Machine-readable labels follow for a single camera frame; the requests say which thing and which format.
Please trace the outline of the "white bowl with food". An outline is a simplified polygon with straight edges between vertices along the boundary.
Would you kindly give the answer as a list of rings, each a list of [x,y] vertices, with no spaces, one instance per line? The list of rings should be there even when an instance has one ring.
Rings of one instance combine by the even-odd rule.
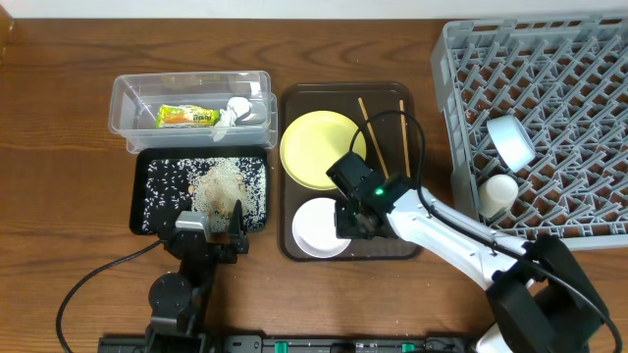
[[[308,200],[295,212],[292,237],[306,254],[328,259],[338,256],[349,246],[349,239],[336,235],[335,206],[334,199],[320,197]]]

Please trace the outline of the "yellow plate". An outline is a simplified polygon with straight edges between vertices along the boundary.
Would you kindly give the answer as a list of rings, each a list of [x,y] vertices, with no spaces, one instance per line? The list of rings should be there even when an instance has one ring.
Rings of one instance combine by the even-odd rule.
[[[313,111],[290,123],[283,133],[280,157],[287,174],[313,190],[333,190],[327,170],[348,152],[357,124],[333,111]]]

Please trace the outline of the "white tissue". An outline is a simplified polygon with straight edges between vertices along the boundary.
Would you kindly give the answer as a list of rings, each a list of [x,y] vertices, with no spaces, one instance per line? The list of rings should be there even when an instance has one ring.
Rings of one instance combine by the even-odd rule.
[[[251,103],[244,97],[233,97],[227,103],[227,108],[220,110],[220,120],[214,125],[213,139],[215,142],[222,140],[228,129],[236,125],[236,121],[250,114]]]

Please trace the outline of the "white cup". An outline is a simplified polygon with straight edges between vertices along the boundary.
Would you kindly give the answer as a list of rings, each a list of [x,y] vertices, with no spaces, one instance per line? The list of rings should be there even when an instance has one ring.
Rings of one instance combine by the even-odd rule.
[[[513,206],[518,190],[518,184],[513,177],[491,176],[479,188],[479,214],[488,220],[502,216]]]

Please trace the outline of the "green yellow snack wrapper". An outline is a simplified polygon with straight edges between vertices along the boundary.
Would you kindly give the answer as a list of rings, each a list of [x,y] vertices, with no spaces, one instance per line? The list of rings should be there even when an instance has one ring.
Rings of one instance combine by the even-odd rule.
[[[217,110],[194,105],[161,105],[155,121],[156,128],[214,126],[221,119]]]

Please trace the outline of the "light blue bowl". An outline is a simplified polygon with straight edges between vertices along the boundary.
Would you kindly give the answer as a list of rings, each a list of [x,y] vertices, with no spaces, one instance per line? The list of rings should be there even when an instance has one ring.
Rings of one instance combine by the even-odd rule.
[[[500,157],[511,171],[518,173],[536,156],[531,138],[514,116],[502,116],[487,121],[489,137]]]

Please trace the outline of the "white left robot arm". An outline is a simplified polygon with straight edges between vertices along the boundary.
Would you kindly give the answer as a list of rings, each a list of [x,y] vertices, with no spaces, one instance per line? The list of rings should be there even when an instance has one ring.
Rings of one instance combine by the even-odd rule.
[[[205,315],[218,266],[234,264],[249,249],[241,202],[235,202],[227,242],[213,242],[209,216],[192,211],[170,217],[158,235],[165,250],[181,263],[175,273],[158,277],[150,287],[152,313],[145,351],[219,352],[221,339],[207,331]]]

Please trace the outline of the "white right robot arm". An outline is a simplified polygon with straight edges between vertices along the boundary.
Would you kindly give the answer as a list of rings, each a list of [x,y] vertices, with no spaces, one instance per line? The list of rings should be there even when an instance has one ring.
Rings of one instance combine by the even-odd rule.
[[[561,239],[494,231],[411,186],[406,176],[383,177],[354,152],[327,175],[346,199],[335,210],[338,236],[414,243],[485,291],[495,322],[471,351],[586,352],[601,327],[622,350],[607,307]]]

